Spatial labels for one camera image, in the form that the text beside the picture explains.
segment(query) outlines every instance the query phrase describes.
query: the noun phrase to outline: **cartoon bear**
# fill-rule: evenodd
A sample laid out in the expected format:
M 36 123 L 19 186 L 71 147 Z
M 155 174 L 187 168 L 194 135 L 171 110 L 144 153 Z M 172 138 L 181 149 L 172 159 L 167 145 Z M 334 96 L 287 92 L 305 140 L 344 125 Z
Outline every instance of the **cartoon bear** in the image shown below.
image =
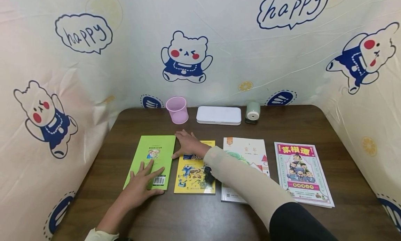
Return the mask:
M 163 47 L 162 60 L 166 68 L 163 77 L 169 82 L 188 80 L 192 83 L 203 83 L 206 75 L 203 73 L 213 61 L 207 56 L 208 39 L 187 38 L 182 31 L 176 31 L 170 46 Z
M 25 89 L 14 90 L 14 97 L 26 113 L 25 126 L 36 139 L 49 143 L 56 159 L 67 155 L 68 141 L 78 131 L 77 122 L 64 113 L 56 94 L 49 96 L 38 82 L 31 80 Z
M 391 23 L 373 34 L 361 33 L 352 38 L 342 54 L 326 67 L 328 72 L 343 72 L 348 78 L 348 93 L 355 94 L 362 85 L 368 85 L 379 77 L 378 70 L 394 56 L 396 47 L 391 41 L 399 23 Z

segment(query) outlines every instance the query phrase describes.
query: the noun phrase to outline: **hand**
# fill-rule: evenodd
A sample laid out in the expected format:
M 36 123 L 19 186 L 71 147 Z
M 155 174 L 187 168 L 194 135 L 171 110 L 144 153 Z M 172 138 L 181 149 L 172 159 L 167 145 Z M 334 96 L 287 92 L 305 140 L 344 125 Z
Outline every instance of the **hand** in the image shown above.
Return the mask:
M 183 154 L 195 154 L 196 156 L 203 158 L 210 149 L 210 146 L 201 143 L 192 132 L 189 134 L 185 130 L 182 130 L 181 132 L 176 132 L 175 136 L 181 144 L 181 149 L 173 154 L 173 159 L 176 159 Z
M 118 202 L 118 204 L 124 209 L 131 210 L 140 206 L 151 196 L 161 195 L 164 193 L 164 191 L 160 189 L 148 190 L 146 188 L 149 181 L 160 175 L 164 170 L 164 167 L 162 167 L 157 171 L 150 173 L 151 168 L 153 167 L 153 162 L 153 159 L 151 159 L 146 168 L 143 168 L 145 163 L 141 162 L 136 175 L 134 175 L 133 171 L 130 171 L 129 175 L 131 178 L 129 179 L 129 183 L 116 199 L 116 202 Z

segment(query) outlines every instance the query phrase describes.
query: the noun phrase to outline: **black sleeve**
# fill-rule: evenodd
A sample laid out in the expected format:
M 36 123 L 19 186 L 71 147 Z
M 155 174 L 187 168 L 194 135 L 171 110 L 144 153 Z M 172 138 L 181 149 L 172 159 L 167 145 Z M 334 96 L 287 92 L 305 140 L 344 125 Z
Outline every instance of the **black sleeve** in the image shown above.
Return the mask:
M 276 240 L 337 241 L 316 218 L 296 202 L 280 206 L 270 220 L 270 238 Z

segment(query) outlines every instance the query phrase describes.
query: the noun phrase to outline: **pink cup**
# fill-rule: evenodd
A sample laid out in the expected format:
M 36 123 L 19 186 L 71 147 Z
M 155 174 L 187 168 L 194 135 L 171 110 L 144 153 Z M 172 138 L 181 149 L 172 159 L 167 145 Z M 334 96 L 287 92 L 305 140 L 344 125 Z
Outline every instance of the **pink cup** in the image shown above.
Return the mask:
M 166 102 L 166 108 L 171 120 L 175 124 L 182 124 L 188 120 L 187 101 L 183 97 L 172 97 Z

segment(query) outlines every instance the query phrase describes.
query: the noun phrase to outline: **white book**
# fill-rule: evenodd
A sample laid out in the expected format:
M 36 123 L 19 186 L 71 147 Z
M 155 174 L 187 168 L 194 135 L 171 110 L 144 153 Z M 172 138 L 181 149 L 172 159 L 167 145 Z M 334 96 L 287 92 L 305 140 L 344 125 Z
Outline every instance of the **white book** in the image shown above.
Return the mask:
M 295 201 L 334 207 L 316 147 L 274 142 L 280 185 Z
M 223 149 L 229 155 L 270 177 L 263 139 L 224 138 Z M 246 204 L 246 201 L 238 193 L 226 185 L 221 187 L 221 200 Z

